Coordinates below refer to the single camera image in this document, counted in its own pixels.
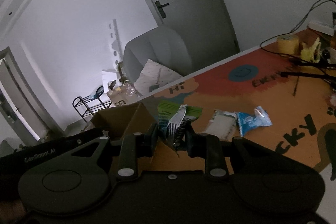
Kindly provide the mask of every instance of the door handle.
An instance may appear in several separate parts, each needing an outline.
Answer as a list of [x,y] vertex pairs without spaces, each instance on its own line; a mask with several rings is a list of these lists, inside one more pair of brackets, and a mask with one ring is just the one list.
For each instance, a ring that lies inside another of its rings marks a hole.
[[156,8],[158,9],[158,11],[159,11],[161,17],[162,17],[162,18],[166,18],[167,16],[166,16],[166,13],[165,13],[164,10],[163,10],[163,7],[168,6],[169,3],[165,3],[165,4],[162,4],[162,5],[161,5],[160,2],[159,2],[158,0],[155,1],[154,3],[155,3],[155,5],[156,5]]

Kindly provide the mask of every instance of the yellow tape roll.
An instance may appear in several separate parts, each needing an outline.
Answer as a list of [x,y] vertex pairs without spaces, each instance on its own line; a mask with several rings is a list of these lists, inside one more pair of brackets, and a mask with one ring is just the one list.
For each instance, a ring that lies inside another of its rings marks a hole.
[[280,53],[299,54],[299,37],[295,34],[285,34],[277,38]]

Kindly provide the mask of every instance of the blue plastic wrapper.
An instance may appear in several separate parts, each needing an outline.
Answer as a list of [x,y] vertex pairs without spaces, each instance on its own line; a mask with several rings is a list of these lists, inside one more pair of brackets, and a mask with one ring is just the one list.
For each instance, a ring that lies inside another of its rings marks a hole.
[[261,106],[254,109],[254,116],[244,112],[237,112],[237,121],[241,137],[244,137],[246,133],[252,129],[258,127],[269,127],[272,125],[268,114]]

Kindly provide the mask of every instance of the chair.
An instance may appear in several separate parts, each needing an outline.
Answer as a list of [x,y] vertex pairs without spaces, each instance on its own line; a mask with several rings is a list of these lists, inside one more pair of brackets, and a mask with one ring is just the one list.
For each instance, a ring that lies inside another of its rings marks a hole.
[[164,65],[182,76],[193,72],[185,43],[174,30],[159,26],[127,43],[123,65],[127,78],[135,82],[148,59]]

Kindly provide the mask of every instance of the painted table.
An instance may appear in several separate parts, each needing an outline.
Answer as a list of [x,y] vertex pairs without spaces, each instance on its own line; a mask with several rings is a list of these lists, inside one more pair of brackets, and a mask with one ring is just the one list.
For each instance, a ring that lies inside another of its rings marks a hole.
[[[317,37],[309,30],[298,36],[301,42],[308,44]],[[266,48],[274,50],[274,44]],[[330,159],[335,157],[330,155],[333,148],[336,154],[336,111],[328,106],[327,100],[331,89],[321,79],[300,77],[293,96],[297,77],[279,75],[280,71],[291,70],[296,68],[285,58],[253,48],[161,88],[141,102],[156,118],[161,100],[203,107],[202,115],[192,124],[195,132],[205,130],[215,109],[253,114],[255,107],[262,106],[273,125],[249,131],[246,138],[322,172],[327,191],[319,213],[336,223],[336,181],[332,175],[336,173],[336,164],[330,164]],[[302,71],[318,73],[317,69],[308,67]],[[202,170],[204,160],[191,159],[186,152],[179,152],[177,156],[159,143],[152,161],[139,167]]]

